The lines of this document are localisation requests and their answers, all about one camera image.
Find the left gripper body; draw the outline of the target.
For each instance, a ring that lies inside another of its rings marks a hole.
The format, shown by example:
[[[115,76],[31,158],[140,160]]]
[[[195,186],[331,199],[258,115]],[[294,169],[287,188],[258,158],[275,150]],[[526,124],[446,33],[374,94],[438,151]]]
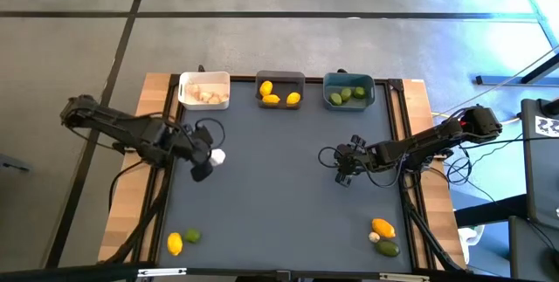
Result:
[[[174,136],[174,155],[181,157],[184,160],[188,160],[194,165],[199,165],[201,163],[200,149],[181,126],[176,126],[176,134]]]

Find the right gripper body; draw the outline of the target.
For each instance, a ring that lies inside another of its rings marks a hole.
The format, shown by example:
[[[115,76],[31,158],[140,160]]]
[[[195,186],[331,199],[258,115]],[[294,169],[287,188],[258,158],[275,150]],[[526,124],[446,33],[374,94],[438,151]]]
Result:
[[[366,148],[340,144],[336,147],[335,163],[339,173],[371,171],[371,152]]]

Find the large orange-yellow lemon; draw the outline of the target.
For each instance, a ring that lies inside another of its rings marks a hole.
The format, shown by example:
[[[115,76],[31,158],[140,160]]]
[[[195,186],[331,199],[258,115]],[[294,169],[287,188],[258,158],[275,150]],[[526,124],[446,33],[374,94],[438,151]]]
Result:
[[[374,218],[371,228],[380,237],[394,238],[397,235],[394,226],[382,218]]]

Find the dark green avocado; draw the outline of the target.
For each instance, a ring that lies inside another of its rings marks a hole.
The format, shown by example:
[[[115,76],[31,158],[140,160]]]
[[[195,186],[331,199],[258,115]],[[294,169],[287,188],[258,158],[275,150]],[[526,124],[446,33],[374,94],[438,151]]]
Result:
[[[395,258],[400,254],[399,246],[390,240],[379,240],[375,243],[375,249],[385,257]]]

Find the white plastic basket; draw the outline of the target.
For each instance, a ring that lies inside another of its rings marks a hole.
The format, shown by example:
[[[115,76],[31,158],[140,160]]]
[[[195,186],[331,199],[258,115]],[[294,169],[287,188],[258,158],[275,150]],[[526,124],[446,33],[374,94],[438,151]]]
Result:
[[[211,104],[192,100],[186,95],[185,86],[188,83],[195,83],[200,86],[201,92],[208,93],[228,93],[229,99],[220,104]],[[228,72],[183,72],[179,76],[178,101],[187,109],[194,111],[202,110],[225,110],[228,108],[231,96],[231,78]]]

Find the teal plastic basket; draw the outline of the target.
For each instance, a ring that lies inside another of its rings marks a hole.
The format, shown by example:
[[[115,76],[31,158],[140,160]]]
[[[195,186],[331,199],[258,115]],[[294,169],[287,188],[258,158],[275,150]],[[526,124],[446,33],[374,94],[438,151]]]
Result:
[[[340,93],[343,88],[355,90],[357,86],[363,87],[367,92],[364,99],[356,99],[353,95],[341,106],[333,106],[329,101],[331,93]],[[348,72],[330,72],[323,79],[323,102],[327,110],[345,112],[363,112],[375,102],[376,91],[374,80],[366,74]]]

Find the grey translucent basket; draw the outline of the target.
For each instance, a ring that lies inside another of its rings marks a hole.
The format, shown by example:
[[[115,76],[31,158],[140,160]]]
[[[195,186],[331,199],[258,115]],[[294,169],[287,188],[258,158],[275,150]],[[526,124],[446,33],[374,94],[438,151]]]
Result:
[[[255,98],[259,107],[288,110],[300,109],[305,92],[305,76],[302,72],[259,71],[255,79],[257,85]],[[260,88],[266,81],[272,84],[271,95],[276,95],[279,98],[277,103],[263,101]],[[292,93],[299,94],[300,98],[297,102],[289,103],[287,99]]]

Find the white plastic stool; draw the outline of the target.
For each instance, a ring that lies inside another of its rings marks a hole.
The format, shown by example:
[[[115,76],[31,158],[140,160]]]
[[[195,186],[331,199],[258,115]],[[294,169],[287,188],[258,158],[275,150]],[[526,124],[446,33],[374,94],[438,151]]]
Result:
[[[469,248],[478,244],[478,242],[482,238],[484,229],[484,224],[458,229],[459,241],[463,251],[464,260],[467,265],[469,264],[470,260]]]

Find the black floor stand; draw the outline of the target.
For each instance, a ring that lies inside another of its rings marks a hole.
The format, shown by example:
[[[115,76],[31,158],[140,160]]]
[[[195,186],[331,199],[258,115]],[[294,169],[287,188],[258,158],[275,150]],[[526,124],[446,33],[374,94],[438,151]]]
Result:
[[[479,86],[544,86],[559,87],[559,53],[547,59],[525,76],[504,77],[479,75],[474,80]]]

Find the black bar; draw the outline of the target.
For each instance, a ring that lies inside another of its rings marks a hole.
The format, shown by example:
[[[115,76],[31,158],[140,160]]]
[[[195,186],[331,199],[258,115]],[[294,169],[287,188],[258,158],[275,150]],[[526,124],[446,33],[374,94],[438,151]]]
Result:
[[[154,267],[152,263],[140,262],[0,272],[0,282],[114,282],[135,279],[139,272]]]

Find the grey floor object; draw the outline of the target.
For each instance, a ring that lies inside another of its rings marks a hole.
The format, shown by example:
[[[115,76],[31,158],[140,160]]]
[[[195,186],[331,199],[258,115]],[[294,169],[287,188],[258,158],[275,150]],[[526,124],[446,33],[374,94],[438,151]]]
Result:
[[[0,154],[0,168],[16,169],[24,173],[31,172],[31,165],[4,154]]]

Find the black equipment cart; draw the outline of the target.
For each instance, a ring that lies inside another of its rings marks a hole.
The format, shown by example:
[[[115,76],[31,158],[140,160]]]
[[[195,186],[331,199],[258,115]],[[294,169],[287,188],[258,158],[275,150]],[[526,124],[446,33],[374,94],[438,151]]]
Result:
[[[547,100],[521,101],[528,214],[559,229],[559,115],[547,116]]]

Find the grey box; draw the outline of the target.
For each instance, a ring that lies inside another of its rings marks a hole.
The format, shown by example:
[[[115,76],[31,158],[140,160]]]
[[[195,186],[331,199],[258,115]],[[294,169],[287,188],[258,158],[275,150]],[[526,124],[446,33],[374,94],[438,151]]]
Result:
[[[510,273],[513,279],[559,282],[559,265],[552,247],[559,251],[559,230],[544,225],[536,229],[527,221],[508,219]]]

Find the black table frame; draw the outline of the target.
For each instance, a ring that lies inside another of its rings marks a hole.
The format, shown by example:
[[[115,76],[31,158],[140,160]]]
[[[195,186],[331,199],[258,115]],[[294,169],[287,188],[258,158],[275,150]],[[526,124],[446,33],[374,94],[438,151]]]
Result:
[[[161,112],[179,115],[177,91],[179,76],[168,73],[148,73],[143,82],[136,112]],[[390,79],[388,105],[396,111],[396,137],[415,134],[431,125],[431,109],[425,84],[422,80]],[[141,216],[155,198],[164,180],[164,172],[150,171],[143,164],[122,175],[114,191],[114,201],[109,212],[106,229],[100,246],[99,260],[114,255],[138,224]],[[423,174],[424,217],[431,224],[440,244],[461,267],[465,267],[452,201],[446,183],[436,173]]]

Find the silver metal bracket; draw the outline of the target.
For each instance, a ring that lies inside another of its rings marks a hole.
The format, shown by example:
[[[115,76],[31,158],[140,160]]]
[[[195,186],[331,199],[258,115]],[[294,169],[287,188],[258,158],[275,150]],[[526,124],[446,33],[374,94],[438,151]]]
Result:
[[[152,269],[139,269],[137,278],[152,278],[164,276],[180,276],[187,273],[186,268],[152,268]]]
[[[381,272],[379,279],[389,282],[431,282],[428,276],[387,272]]]

